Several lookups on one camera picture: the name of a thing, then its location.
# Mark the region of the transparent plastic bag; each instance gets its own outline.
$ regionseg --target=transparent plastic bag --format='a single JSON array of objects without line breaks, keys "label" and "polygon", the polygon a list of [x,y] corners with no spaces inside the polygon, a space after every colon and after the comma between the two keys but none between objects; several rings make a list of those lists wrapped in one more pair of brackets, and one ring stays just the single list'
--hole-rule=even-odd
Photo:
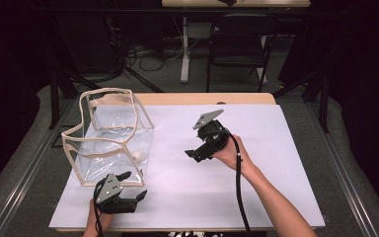
[{"label": "transparent plastic bag", "polygon": [[121,184],[144,186],[154,125],[140,101],[130,90],[104,88],[83,93],[79,110],[81,123],[61,136],[81,185],[130,171]]}]

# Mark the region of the white table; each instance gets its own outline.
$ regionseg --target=white table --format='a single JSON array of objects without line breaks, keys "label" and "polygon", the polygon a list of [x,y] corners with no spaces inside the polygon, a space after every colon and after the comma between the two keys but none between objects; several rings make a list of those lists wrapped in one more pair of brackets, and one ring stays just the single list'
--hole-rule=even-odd
[{"label": "white table", "polygon": [[[218,109],[224,112],[217,119],[243,137],[253,160],[309,224],[315,228],[325,226],[284,115],[270,94],[140,94],[138,97],[155,124],[146,186],[124,188],[121,197],[134,198],[142,190],[148,193],[135,213],[115,216],[112,231],[244,230],[236,199],[235,171],[216,159],[196,163],[184,152],[202,143],[192,130],[199,115]],[[216,102],[228,105],[214,105]],[[81,187],[71,173],[49,227],[59,231],[83,230],[93,190]],[[242,198],[251,228],[272,229],[258,196],[244,179]]]},{"label": "white table", "polygon": [[[207,8],[207,7],[228,7],[225,3],[218,0],[162,0],[164,7],[175,8]],[[249,7],[249,8],[298,8],[309,7],[309,0],[238,0],[232,7]],[[188,45],[189,38],[189,23],[187,17],[183,21],[183,67],[181,70],[181,83],[189,81],[190,71],[190,52]],[[258,75],[263,73],[262,68],[258,68]]]}]

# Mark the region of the table leg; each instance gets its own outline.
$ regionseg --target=table leg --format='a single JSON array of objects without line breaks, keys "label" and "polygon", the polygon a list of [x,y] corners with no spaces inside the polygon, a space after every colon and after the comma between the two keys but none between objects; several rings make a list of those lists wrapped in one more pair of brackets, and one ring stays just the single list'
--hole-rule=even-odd
[{"label": "table leg", "polygon": [[190,52],[189,52],[189,28],[187,17],[184,17],[183,21],[183,67],[181,70],[181,83],[187,83],[189,81],[190,71]]},{"label": "table leg", "polygon": [[[264,46],[266,41],[266,37],[261,37],[261,44]],[[261,75],[263,75],[263,68],[257,68],[258,77],[261,78]],[[266,76],[264,77],[263,86],[267,84]]]}]

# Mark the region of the human arm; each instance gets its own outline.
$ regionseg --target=human arm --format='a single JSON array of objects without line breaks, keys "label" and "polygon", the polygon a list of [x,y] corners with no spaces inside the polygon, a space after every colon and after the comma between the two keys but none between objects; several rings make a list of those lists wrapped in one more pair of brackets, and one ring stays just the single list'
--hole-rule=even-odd
[{"label": "human arm", "polygon": [[[239,144],[242,158],[241,174],[257,192],[277,234],[281,237],[316,236],[316,233],[296,207],[272,185],[260,168],[254,164],[243,145],[241,137],[237,135],[234,137]],[[213,157],[235,170],[236,148],[234,141],[229,138],[226,146],[214,153]]]},{"label": "human arm", "polygon": [[[103,228],[103,231],[107,230],[110,224],[113,222],[114,215],[113,214],[101,214],[100,216],[100,222],[101,226]],[[89,213],[88,213],[88,220],[85,228],[85,232],[82,236],[84,237],[98,237],[97,232],[97,217],[95,216],[95,209],[94,209],[94,200],[91,199],[89,201]]]}]

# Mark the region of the black cable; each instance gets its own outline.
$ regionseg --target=black cable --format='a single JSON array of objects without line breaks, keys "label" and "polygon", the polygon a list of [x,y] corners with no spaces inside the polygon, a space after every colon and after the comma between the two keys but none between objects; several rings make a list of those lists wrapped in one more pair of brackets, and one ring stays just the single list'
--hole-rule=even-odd
[{"label": "black cable", "polygon": [[97,182],[96,188],[94,189],[94,199],[93,199],[94,212],[95,212],[95,218],[97,219],[97,221],[95,222],[95,229],[97,230],[98,237],[104,237],[103,226],[101,225],[101,221],[100,221],[100,216],[102,213],[98,214],[97,198],[98,198],[98,195],[100,194],[102,185],[105,181],[106,179],[102,179],[99,182]]},{"label": "black cable", "polygon": [[206,134],[217,134],[217,133],[225,133],[232,138],[233,142],[235,143],[236,148],[236,198],[238,200],[239,210],[241,211],[242,219],[245,225],[246,233],[248,237],[251,237],[251,227],[249,226],[248,218],[246,217],[245,209],[243,207],[243,201],[242,201],[242,192],[241,192],[241,175],[242,175],[242,157],[240,152],[239,143],[236,140],[235,136],[230,133],[230,131],[227,128],[224,128],[224,130],[213,130],[209,131]]},{"label": "black cable", "polygon": [[140,76],[137,72],[135,72],[133,69],[129,67],[124,67],[124,70],[128,71],[131,75],[133,75],[137,80],[139,80],[141,83],[143,83],[148,88],[152,89],[154,92],[158,93],[164,93],[161,89],[159,89],[157,86],[153,85],[148,80],[144,79],[142,76]]}]

